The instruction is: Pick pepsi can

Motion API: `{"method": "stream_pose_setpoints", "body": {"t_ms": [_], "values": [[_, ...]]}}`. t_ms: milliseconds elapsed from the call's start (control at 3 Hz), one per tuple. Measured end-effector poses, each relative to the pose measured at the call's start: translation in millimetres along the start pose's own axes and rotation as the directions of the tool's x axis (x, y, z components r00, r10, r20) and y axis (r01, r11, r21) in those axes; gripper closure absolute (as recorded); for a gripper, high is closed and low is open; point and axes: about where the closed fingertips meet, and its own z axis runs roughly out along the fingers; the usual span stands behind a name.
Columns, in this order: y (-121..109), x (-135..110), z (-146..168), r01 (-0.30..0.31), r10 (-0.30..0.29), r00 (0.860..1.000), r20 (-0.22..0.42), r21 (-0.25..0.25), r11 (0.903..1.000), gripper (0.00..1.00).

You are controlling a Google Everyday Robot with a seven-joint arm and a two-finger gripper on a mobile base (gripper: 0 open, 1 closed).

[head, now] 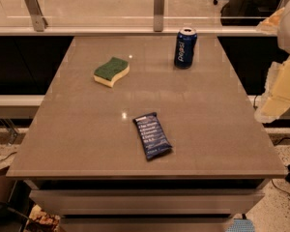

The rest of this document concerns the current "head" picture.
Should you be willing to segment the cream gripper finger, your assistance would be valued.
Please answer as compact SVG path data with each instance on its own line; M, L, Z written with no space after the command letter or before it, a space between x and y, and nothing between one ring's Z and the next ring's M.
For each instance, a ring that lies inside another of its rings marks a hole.
M271 14L269 17L266 17L262 20L257 26L256 30L258 32L262 32L265 34L273 34L277 33L278 25L281 19L281 15L284 12L284 9L281 8Z
M282 64L272 62L265 92L254 113L260 123L271 123L290 108L290 56Z

